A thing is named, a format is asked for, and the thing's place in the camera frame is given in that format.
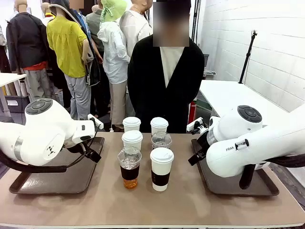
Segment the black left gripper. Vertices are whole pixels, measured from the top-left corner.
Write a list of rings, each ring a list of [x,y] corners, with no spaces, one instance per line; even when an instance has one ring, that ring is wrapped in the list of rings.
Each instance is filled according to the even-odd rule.
[[[77,144],[66,143],[64,144],[64,147],[71,153],[80,154],[72,163],[79,163],[85,157],[90,159],[94,163],[98,163],[101,159],[101,156],[95,150],[91,149],[92,143],[93,143],[93,139],[89,139]]]

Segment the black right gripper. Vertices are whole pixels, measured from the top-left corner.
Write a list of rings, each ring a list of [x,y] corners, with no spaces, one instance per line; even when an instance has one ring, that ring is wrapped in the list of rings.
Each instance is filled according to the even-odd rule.
[[[192,139],[193,155],[188,159],[191,166],[206,158],[207,150],[210,147],[207,141],[208,131],[202,133],[197,139]]]

